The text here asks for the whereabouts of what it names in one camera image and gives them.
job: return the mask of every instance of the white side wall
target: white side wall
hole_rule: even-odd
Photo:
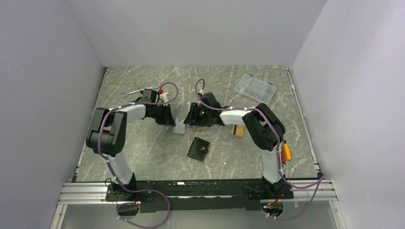
[[[326,0],[68,0],[104,66],[291,66]]]
[[[46,229],[103,68],[65,0],[3,0],[0,21],[0,228]]]
[[[349,228],[405,227],[405,1],[328,0],[293,65]]]

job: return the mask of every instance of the gray marble tabletop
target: gray marble tabletop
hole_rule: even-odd
[[[290,178],[315,177],[315,167],[297,103],[283,67],[278,66],[123,66],[109,67],[97,107],[111,108],[135,100],[140,93],[126,98],[125,90],[148,86],[153,82],[173,82],[179,87],[178,98],[171,104],[173,117],[185,118],[189,105],[197,102],[194,85],[206,80],[205,92],[212,92],[221,106],[251,107],[258,101],[238,95],[236,84],[244,73],[270,82],[277,87],[268,106],[286,128],[285,139],[292,160],[287,162]],[[167,85],[164,91],[175,93]],[[173,134],[173,127],[157,125],[151,118],[127,126],[124,155],[138,180],[237,179],[260,178],[263,161],[260,149],[245,129],[243,137],[231,135],[231,126],[188,126],[184,135]],[[194,137],[211,143],[204,161],[187,157]],[[77,181],[102,181],[111,177],[104,161],[86,148]]]

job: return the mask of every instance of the purple cable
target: purple cable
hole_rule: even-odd
[[[179,88],[178,88],[174,83],[167,82],[167,83],[162,84],[162,85],[160,86],[160,89],[162,89],[162,87],[163,87],[164,85],[167,85],[167,84],[171,84],[171,85],[173,85],[173,86],[176,88],[176,95],[175,95],[171,100],[169,100],[169,101],[167,101],[167,102],[164,102],[164,103],[130,103],[130,104],[126,104],[126,105],[123,105],[123,106],[120,106],[120,107],[116,107],[116,108],[110,109],[110,110],[107,112],[106,116],[104,117],[103,122],[101,123],[100,130],[102,131],[102,130],[104,129],[104,126],[106,125],[106,122],[107,122],[108,117],[110,116],[111,113],[113,113],[113,112],[116,111],[116,110],[119,110],[119,109],[122,109],[122,108],[126,108],[126,107],[129,107],[129,106],[134,106],[134,105],[142,105],[142,104],[143,104],[143,105],[164,105],[164,104],[168,104],[168,103],[173,102],[173,101],[177,98],[177,96],[179,95]],[[127,192],[129,192],[129,193],[140,193],[140,192],[148,192],[148,191],[158,193],[159,195],[161,195],[161,196],[166,200],[167,206],[168,206],[168,210],[167,210],[167,214],[166,214],[165,219],[164,219],[161,223],[159,223],[159,224],[157,224],[157,225],[155,225],[155,226],[151,226],[151,227],[142,226],[142,225],[136,224],[136,223],[134,223],[134,222],[132,222],[132,221],[129,221],[129,220],[127,220],[127,219],[124,219],[124,218],[122,218],[122,217],[119,215],[118,210],[119,210],[119,208],[120,208],[121,206],[123,206],[123,205],[134,205],[134,206],[138,206],[138,204],[136,204],[136,203],[123,203],[123,204],[120,204],[120,205],[117,207],[117,216],[118,216],[118,219],[121,219],[122,221],[125,221],[126,223],[129,223],[129,224],[131,224],[131,225],[133,225],[133,226],[136,226],[136,227],[139,227],[139,228],[143,228],[143,229],[154,229],[154,228],[158,228],[158,227],[160,227],[161,225],[163,225],[163,224],[169,219],[169,215],[170,215],[170,202],[169,202],[169,199],[167,199],[167,196],[165,196],[163,193],[161,193],[161,192],[159,192],[159,191],[157,191],[157,190],[154,190],[154,189],[143,189],[143,190],[136,190],[136,191],[135,191],[135,190],[129,190],[129,189],[127,189],[127,188],[124,186],[124,184],[121,182],[121,180],[116,176],[116,174],[115,174],[113,168],[112,168],[111,165],[110,165],[110,162],[109,162],[108,158],[107,158],[106,156],[104,156],[104,155],[101,153],[101,136],[102,136],[102,134],[99,134],[99,135],[98,135],[97,152],[98,152],[98,154],[107,162],[107,167],[108,167],[108,169],[110,170],[112,176],[115,177],[115,180],[119,183],[119,185],[120,185],[125,191],[127,191]]]
[[[255,107],[250,107],[250,108],[242,108],[242,107],[214,108],[214,107],[210,107],[210,106],[208,106],[207,104],[205,104],[205,103],[201,100],[200,96],[199,96],[198,93],[197,93],[197,86],[198,86],[198,83],[201,82],[201,81],[202,81],[202,90],[204,90],[204,88],[205,88],[205,80],[204,80],[204,79],[199,79],[199,80],[197,80],[197,82],[195,83],[194,92],[195,92],[195,95],[197,96],[198,101],[200,101],[200,103],[201,103],[202,105],[204,105],[205,107],[207,107],[207,108],[209,108],[209,109],[216,110],[216,111],[231,111],[231,110],[257,111],[257,112],[264,118],[264,120],[266,121],[267,125],[270,127],[271,131],[272,131],[273,134],[276,136],[276,139],[277,139],[276,151],[277,151],[277,152],[280,152],[280,143],[281,143],[281,142],[280,142],[280,137],[278,136],[276,130],[274,129],[274,127],[272,126],[272,124],[270,123],[270,121],[267,119],[267,117],[265,116],[265,114],[264,114],[261,110],[255,108]],[[314,185],[317,186],[317,187],[315,188],[315,191],[314,191],[314,194],[312,195],[311,200],[310,200],[309,203],[307,204],[307,207],[305,207],[298,215],[296,215],[296,216],[294,216],[294,217],[287,218],[287,220],[289,220],[289,219],[295,219],[295,218],[301,216],[302,214],[304,214],[304,212],[308,209],[308,206],[311,204],[311,202],[313,201],[313,199],[314,199],[314,197],[315,197],[316,192],[318,191],[318,187],[319,187],[320,183],[322,182],[322,180],[325,179],[325,175],[322,175],[318,181],[316,181],[316,182],[314,182],[314,183],[312,183],[312,184],[310,184],[310,185],[303,186],[303,187],[298,187],[298,186],[295,186],[295,185],[291,184],[290,182],[288,182],[288,181],[284,178],[284,176],[281,174],[281,155],[280,155],[280,153],[277,153],[277,162],[278,162],[278,163],[277,163],[278,174],[281,176],[281,178],[284,180],[284,182],[287,183],[288,185],[290,185],[291,187],[298,188],[298,189],[305,189],[305,188],[312,187],[312,186],[314,186]]]

